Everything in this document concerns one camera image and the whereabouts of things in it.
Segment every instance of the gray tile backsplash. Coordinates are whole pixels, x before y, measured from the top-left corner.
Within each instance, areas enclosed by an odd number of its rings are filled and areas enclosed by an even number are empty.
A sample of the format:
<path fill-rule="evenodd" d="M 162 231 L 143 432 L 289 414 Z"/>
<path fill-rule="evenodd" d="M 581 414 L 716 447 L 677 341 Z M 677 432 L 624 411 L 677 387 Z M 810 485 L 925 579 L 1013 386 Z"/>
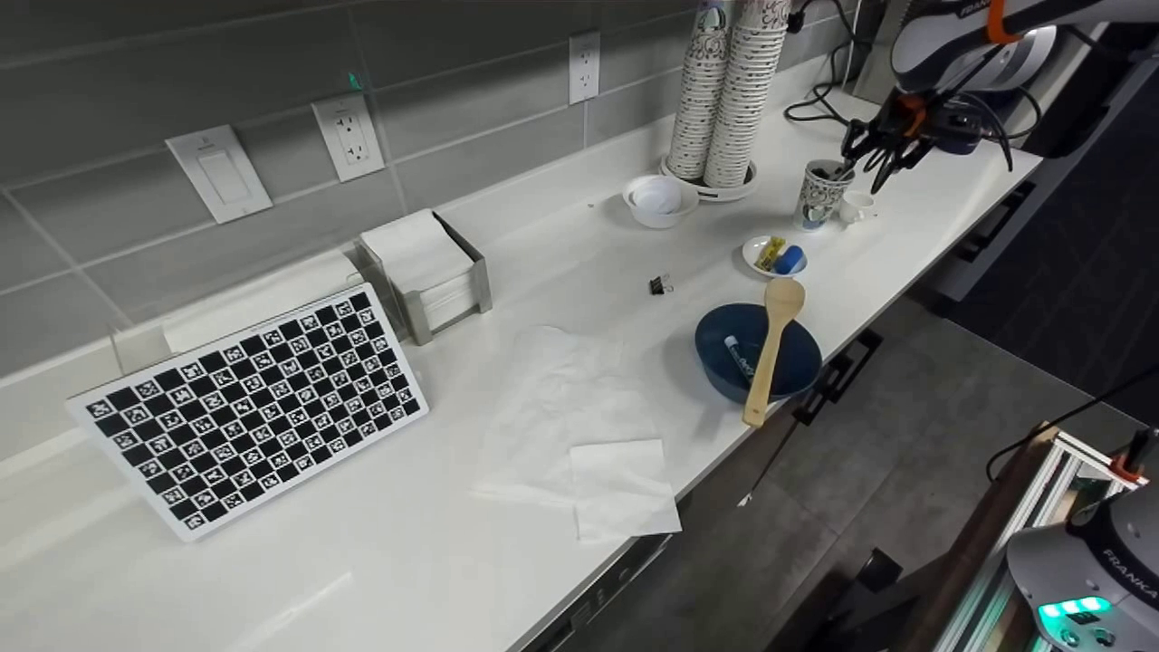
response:
<path fill-rule="evenodd" d="M 373 95 L 390 156 L 567 106 L 565 46 Z"/>
<path fill-rule="evenodd" d="M 312 109 L 240 126 L 240 141 L 273 199 L 338 183 Z"/>
<path fill-rule="evenodd" d="M 76 266 L 213 222 L 169 153 L 28 184 L 16 199 Z"/>
<path fill-rule="evenodd" d="M 109 335 L 115 312 L 162 317 L 666 115 L 692 8 L 42 0 L 5 10 L 0 377 Z M 829 46 L 832 16 L 820 27 L 792 36 L 785 57 Z M 588 30 L 606 36 L 601 95 L 567 106 L 565 39 Z M 389 168 L 338 183 L 312 103 L 350 90 L 371 97 Z M 227 226 L 162 148 L 220 123 L 274 199 Z"/>
<path fill-rule="evenodd" d="M 413 207 L 440 207 L 503 179 L 524 173 L 584 148 L 584 112 L 563 109 L 452 148 L 398 164 Z"/>
<path fill-rule="evenodd" d="M 398 213 L 403 205 L 390 179 L 371 173 L 86 273 L 130 318 L 151 318 L 338 247 Z"/>
<path fill-rule="evenodd" d="M 0 293 L 0 317 L 0 377 L 122 325 L 81 277 Z"/>
<path fill-rule="evenodd" d="M 65 263 L 0 197 L 0 292 L 62 273 L 62 270 L 65 270 Z"/>

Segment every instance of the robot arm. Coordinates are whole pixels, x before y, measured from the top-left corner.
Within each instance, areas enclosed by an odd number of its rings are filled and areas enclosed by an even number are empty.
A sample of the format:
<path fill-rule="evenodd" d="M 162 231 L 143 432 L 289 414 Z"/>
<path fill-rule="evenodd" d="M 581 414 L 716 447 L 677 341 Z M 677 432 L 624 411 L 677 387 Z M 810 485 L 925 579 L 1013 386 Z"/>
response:
<path fill-rule="evenodd" d="M 1054 27 L 1159 24 L 1159 0 L 933 0 L 895 39 L 897 90 L 871 123 L 850 123 L 843 164 L 877 171 L 873 193 L 932 148 L 973 153 L 983 135 L 1005 131 L 986 90 L 1013 90 L 1041 73 Z"/>

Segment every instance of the small white bowl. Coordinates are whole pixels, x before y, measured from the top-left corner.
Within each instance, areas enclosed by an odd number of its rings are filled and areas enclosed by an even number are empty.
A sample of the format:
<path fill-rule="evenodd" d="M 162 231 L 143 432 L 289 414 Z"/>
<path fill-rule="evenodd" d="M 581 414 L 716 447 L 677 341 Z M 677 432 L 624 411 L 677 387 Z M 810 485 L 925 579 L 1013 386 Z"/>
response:
<path fill-rule="evenodd" d="M 747 183 L 737 184 L 737 190 L 710 190 L 710 184 L 697 184 L 697 183 L 685 183 L 677 179 L 666 164 L 664 164 L 664 173 L 675 179 L 677 184 L 692 190 L 698 205 L 739 205 L 755 193 L 757 184 L 757 164 L 747 168 Z"/>
<path fill-rule="evenodd" d="M 625 205 L 625 209 L 629 209 L 629 219 L 639 226 L 645 226 L 645 228 L 675 228 L 682 222 L 688 193 L 675 179 L 645 173 L 645 179 L 633 179 L 624 190 L 624 205 Z"/>

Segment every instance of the electrical outlet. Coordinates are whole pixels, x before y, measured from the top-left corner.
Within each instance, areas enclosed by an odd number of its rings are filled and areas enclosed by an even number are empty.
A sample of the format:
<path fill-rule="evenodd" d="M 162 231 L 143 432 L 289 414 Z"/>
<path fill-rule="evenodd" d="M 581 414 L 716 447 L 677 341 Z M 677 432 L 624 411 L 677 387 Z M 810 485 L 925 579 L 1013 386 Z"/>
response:
<path fill-rule="evenodd" d="M 383 153 L 361 95 L 314 103 L 314 119 L 341 183 L 383 171 Z"/>
<path fill-rule="evenodd" d="M 231 126 L 182 135 L 169 138 L 167 148 L 182 164 L 192 190 L 202 197 L 213 222 L 237 222 L 243 213 L 273 207 Z"/>
<path fill-rule="evenodd" d="M 581 32 L 567 39 L 567 97 L 588 103 L 601 95 L 601 32 Z"/>

